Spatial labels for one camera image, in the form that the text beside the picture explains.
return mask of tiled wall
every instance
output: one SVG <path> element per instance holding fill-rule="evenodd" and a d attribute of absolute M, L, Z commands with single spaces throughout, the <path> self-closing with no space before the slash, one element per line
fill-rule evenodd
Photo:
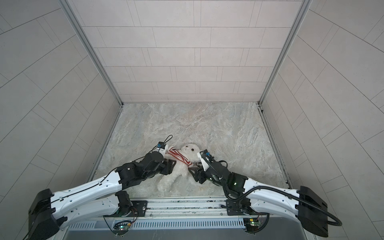
<path fill-rule="evenodd" d="M 84 183 L 118 108 L 56 0 L 0 1 L 1 239 L 39 191 Z"/>
<path fill-rule="evenodd" d="M 68 1 L 124 102 L 259 101 L 301 5 Z"/>
<path fill-rule="evenodd" d="M 384 237 L 384 1 L 314 0 L 263 104 L 294 188 Z"/>

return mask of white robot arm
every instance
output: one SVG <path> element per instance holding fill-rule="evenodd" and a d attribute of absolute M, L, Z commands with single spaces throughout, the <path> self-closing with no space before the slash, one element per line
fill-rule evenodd
<path fill-rule="evenodd" d="M 28 212 L 29 226 L 25 237 L 28 236 L 28 240 L 44 240 L 56 234 L 60 228 L 89 218 L 134 215 L 135 208 L 123 190 L 158 173 L 172 173 L 175 161 L 164 159 L 168 148 L 166 142 L 159 142 L 142 157 L 142 161 L 123 164 L 99 179 L 55 193 L 50 189 L 39 192 Z M 231 173 L 221 164 L 223 161 L 216 162 L 207 150 L 197 154 L 202 166 L 190 168 L 190 173 L 201 184 L 209 180 L 223 187 L 228 200 L 226 206 L 222 207 L 240 215 L 267 215 L 262 225 L 247 223 L 248 233 L 261 231 L 268 223 L 269 214 L 301 222 L 306 230 L 322 237 L 328 236 L 328 224 L 341 226 L 341 221 L 327 212 L 327 204 L 309 188 L 301 186 L 300 190 L 296 190 L 266 185 Z M 328 221 L 327 216 L 335 222 Z"/>

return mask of cable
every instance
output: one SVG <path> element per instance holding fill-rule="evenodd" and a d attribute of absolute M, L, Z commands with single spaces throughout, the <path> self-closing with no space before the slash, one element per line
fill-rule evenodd
<path fill-rule="evenodd" d="M 296 200 L 296 201 L 298 201 L 298 202 L 307 204 L 308 206 L 310 206 L 310 207 L 312 207 L 312 208 L 318 210 L 319 212 L 321 212 L 321 213 L 325 214 L 326 216 L 328 216 L 328 217 L 332 218 L 333 220 L 335 220 L 334 222 L 332 222 L 332 221 L 328 221 L 328 224 L 329 224 L 329 225 L 333 225 L 333 226 L 341 226 L 341 225 L 342 225 L 341 220 L 338 219 L 338 218 L 337 218 L 336 216 L 334 216 L 333 214 L 331 214 L 331 213 L 329 213 L 329 212 L 323 210 L 322 208 L 320 208 L 320 207 L 314 205 L 313 203 L 310 203 L 310 202 L 308 202 L 308 201 L 306 201 L 306 200 L 304 200 L 304 199 L 301 199 L 301 198 L 299 198 L 299 197 L 296 197 L 296 196 L 294 196 L 294 195 L 292 195 L 292 194 L 289 194 L 289 193 L 287 193 L 287 192 L 278 190 L 278 189 L 273 188 L 273 187 L 256 186 L 256 187 L 251 188 L 251 189 L 248 190 L 246 193 L 242 194 L 241 196 L 239 196 L 239 197 L 237 197 L 237 198 L 235 198 L 235 199 L 234 199 L 234 198 L 231 198 L 231 197 L 229 196 L 228 192 L 227 192 L 227 191 L 229 191 L 230 189 L 229 189 L 229 187 L 228 187 L 228 185 L 227 185 L 227 182 L 224 180 L 223 176 L 222 176 L 221 174 L 219 174 L 219 173 L 216 171 L 216 169 L 215 169 L 214 167 L 212 167 L 212 165 L 209 163 L 209 161 L 206 161 L 206 163 L 207 163 L 208 166 L 210 166 L 210 167 L 213 169 L 213 171 L 219 176 L 219 179 L 220 179 L 220 181 L 221 181 L 221 184 L 222 184 L 222 187 L 223 187 L 223 190 L 224 190 L 224 194 L 225 194 L 225 196 L 226 196 L 230 201 L 237 202 L 237 201 L 242 200 L 243 198 L 245 198 L 246 196 L 248 196 L 249 194 L 251 194 L 251 193 L 252 193 L 253 191 L 255 191 L 255 190 L 266 189 L 266 190 L 270 190 L 270 191 L 274 191 L 274 192 L 280 193 L 281 195 L 284 195 L 284 196 L 286 196 L 286 197 L 288 197 L 288 198 L 294 199 L 294 200 Z"/>
<path fill-rule="evenodd" d="M 107 226 L 108 226 L 109 230 L 111 230 L 111 232 L 112 232 L 113 234 L 115 234 L 115 233 L 112 231 L 111 227 L 108 225 L 108 223 L 107 223 L 107 220 L 105 220 L 105 217 L 104 217 L 104 215 L 103 215 L 103 218 L 104 218 L 104 221 L 105 221 L 105 223 L 107 224 Z"/>

